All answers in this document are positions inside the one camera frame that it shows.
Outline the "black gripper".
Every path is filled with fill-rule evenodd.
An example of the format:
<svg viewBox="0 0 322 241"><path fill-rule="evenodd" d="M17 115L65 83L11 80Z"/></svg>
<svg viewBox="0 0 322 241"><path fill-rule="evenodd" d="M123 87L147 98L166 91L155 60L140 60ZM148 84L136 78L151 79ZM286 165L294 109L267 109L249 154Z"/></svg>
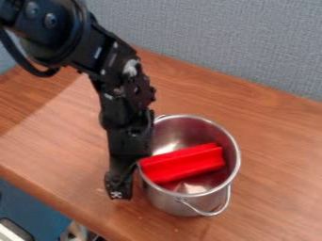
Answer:
<svg viewBox="0 0 322 241"><path fill-rule="evenodd" d="M99 112L99 123L107 131L110 169L104 174L104 188L111 200L131 200L134 195L134 169L136 161L151 154L155 113L140 112L126 124L112 123L114 115Z"/></svg>

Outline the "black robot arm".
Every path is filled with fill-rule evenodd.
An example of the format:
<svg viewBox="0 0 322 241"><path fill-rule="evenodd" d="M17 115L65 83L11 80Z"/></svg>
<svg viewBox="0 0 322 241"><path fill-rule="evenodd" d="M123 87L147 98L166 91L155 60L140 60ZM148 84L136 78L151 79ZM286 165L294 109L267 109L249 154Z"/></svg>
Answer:
<svg viewBox="0 0 322 241"><path fill-rule="evenodd" d="M104 29L81 0L0 0L0 41L21 68L51 77L63 67L88 75L107 132L112 200L132 198L138 161L151 155L156 89L138 52Z"/></svg>

